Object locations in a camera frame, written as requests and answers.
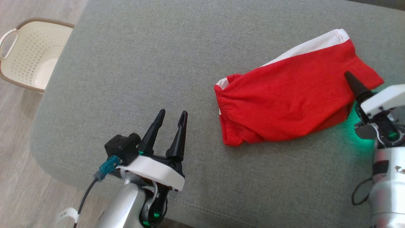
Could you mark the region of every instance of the gray ottoman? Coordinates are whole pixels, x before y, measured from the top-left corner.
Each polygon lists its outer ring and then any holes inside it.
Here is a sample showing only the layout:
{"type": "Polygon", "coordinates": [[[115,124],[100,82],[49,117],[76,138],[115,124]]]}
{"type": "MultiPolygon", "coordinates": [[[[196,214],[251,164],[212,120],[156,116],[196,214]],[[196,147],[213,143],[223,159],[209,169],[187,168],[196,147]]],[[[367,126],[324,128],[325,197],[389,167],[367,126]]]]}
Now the gray ottoman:
{"type": "MultiPolygon", "coordinates": [[[[163,155],[187,110],[186,182],[170,193],[168,218],[195,227],[367,227],[368,205],[353,207],[350,196],[371,175],[373,155],[353,137],[353,122],[231,148],[213,86],[335,28],[384,86],[404,83],[404,24],[403,11],[348,1],[90,1],[41,100],[32,153],[47,173],[85,189],[109,139],[142,136],[165,108],[155,144],[163,155]]],[[[92,191],[112,198],[121,185],[109,176],[92,191]]]]}

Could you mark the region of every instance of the red fabric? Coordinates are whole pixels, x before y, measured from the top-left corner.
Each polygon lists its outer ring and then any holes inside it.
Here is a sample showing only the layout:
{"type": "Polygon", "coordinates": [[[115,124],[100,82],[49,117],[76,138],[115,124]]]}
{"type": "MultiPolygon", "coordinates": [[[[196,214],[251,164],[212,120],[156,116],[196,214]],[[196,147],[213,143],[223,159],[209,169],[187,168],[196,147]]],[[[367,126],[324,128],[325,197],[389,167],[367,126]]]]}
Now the red fabric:
{"type": "Polygon", "coordinates": [[[343,122],[354,101],[345,71],[369,89],[384,82],[351,40],[228,76],[226,88],[214,87],[224,144],[290,140],[343,122]]]}

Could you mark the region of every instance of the beige plastic basket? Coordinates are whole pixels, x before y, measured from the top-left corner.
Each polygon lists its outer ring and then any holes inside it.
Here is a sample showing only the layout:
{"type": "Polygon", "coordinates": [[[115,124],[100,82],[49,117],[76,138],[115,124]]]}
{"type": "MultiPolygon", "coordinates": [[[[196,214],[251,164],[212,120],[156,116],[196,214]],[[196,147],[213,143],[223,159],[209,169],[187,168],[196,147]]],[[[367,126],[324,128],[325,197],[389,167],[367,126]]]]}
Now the beige plastic basket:
{"type": "Polygon", "coordinates": [[[32,18],[8,31],[0,39],[0,77],[18,86],[44,92],[56,62],[74,25],[32,18]],[[15,35],[5,56],[4,41],[15,35]]]}

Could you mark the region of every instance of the robotic arm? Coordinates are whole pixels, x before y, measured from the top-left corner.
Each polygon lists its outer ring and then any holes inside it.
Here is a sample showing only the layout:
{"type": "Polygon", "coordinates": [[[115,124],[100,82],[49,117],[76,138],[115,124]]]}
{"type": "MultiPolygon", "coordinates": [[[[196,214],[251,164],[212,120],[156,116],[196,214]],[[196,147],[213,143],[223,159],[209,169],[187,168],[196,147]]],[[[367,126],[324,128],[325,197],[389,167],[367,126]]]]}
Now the robotic arm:
{"type": "Polygon", "coordinates": [[[153,145],[164,115],[165,110],[160,110],[142,140],[132,133],[128,137],[116,135],[105,144],[108,158],[115,155],[121,160],[112,174],[125,179],[125,183],[99,218],[97,228],[156,227],[166,214],[168,192],[183,189],[181,162],[188,114],[181,114],[179,130],[162,157],[153,154],[153,145]]]}
{"type": "Polygon", "coordinates": [[[391,112],[405,105],[405,84],[389,86],[377,94],[368,90],[350,72],[345,73],[357,104],[361,122],[355,125],[357,136],[375,140],[373,187],[368,200],[370,228],[405,227],[405,126],[397,124],[391,112]]]}

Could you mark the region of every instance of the basket rim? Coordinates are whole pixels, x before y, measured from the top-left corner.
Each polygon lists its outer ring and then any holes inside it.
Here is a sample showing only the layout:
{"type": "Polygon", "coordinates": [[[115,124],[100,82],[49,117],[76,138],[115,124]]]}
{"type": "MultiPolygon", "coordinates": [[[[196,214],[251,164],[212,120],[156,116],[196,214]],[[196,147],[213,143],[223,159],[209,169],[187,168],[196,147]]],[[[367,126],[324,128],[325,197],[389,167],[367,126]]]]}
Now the basket rim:
{"type": "MultiPolygon", "coordinates": [[[[28,20],[25,20],[25,21],[21,22],[19,25],[17,25],[16,29],[20,30],[24,25],[26,25],[28,23],[31,23],[31,22],[46,22],[46,23],[52,23],[52,24],[66,26],[66,27],[69,27],[69,28],[74,28],[75,27],[74,24],[70,24],[70,23],[67,23],[67,22],[62,22],[62,21],[53,20],[53,19],[46,19],[46,18],[41,18],[41,17],[34,17],[34,18],[30,18],[28,20]]],[[[26,88],[26,89],[29,89],[29,90],[33,90],[33,91],[41,92],[41,93],[44,93],[44,91],[45,91],[44,89],[40,89],[40,88],[33,87],[33,86],[27,86],[27,85],[16,82],[16,81],[6,77],[3,74],[3,72],[1,71],[1,61],[0,61],[0,78],[4,79],[7,82],[10,82],[12,84],[15,84],[17,86],[20,86],[20,87],[23,87],[23,88],[26,88]]]]}

